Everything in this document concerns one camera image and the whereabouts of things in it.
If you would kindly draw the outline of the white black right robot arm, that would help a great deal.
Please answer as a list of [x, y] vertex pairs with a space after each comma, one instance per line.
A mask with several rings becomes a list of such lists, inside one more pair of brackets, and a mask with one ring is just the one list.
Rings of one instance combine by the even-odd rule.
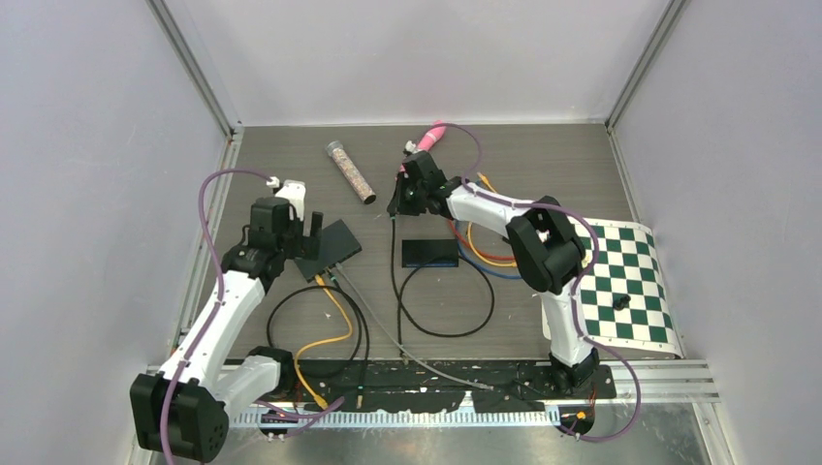
[[388, 211], [407, 216], [435, 214], [506, 237], [521, 279], [541, 299], [554, 387], [573, 398], [591, 386], [599, 354], [586, 339], [578, 310], [586, 256], [576, 230], [581, 216], [550, 196], [518, 200], [459, 176], [447, 178], [426, 151], [403, 159]]

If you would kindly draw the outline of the small black TP-Link switch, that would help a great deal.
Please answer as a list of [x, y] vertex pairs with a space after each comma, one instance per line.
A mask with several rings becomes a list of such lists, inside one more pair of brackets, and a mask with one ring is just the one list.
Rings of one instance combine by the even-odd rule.
[[458, 242], [450, 239], [403, 239], [401, 242], [401, 266], [458, 267]]

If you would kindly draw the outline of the black cable teal boot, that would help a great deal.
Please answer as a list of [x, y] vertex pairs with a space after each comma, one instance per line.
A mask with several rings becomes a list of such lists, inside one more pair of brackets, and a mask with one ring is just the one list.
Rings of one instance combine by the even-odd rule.
[[[458, 267], [401, 266], [403, 239], [450, 239], [458, 242]], [[496, 311], [496, 293], [489, 273], [467, 259], [453, 233], [404, 237], [398, 219], [391, 220], [389, 279], [395, 297], [395, 337], [399, 344], [424, 337], [449, 343], [477, 337]]]
[[299, 386], [317, 407], [329, 408], [332, 397], [324, 389], [334, 378], [352, 373], [355, 406], [362, 406], [372, 331], [361, 305], [332, 275], [317, 275], [311, 285], [274, 305], [266, 322], [266, 342], [294, 351]]

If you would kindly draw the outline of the dark grey network switch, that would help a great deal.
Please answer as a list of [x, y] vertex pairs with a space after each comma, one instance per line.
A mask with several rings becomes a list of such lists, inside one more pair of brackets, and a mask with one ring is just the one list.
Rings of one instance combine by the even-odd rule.
[[323, 228], [317, 259], [296, 259], [295, 263], [304, 280], [310, 283], [316, 275], [347, 261], [362, 250], [351, 229], [339, 219]]

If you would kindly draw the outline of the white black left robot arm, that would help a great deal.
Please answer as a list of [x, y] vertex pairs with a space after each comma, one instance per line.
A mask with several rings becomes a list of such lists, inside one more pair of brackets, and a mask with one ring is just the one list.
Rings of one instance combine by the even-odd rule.
[[140, 374], [130, 401], [141, 448], [202, 463], [223, 448], [231, 420], [268, 395], [289, 399], [298, 385], [292, 353], [258, 346], [229, 375], [221, 370], [239, 331], [289, 260], [319, 255], [324, 215], [305, 233], [300, 201], [257, 199], [242, 242], [218, 262], [216, 284], [191, 331], [153, 375]]

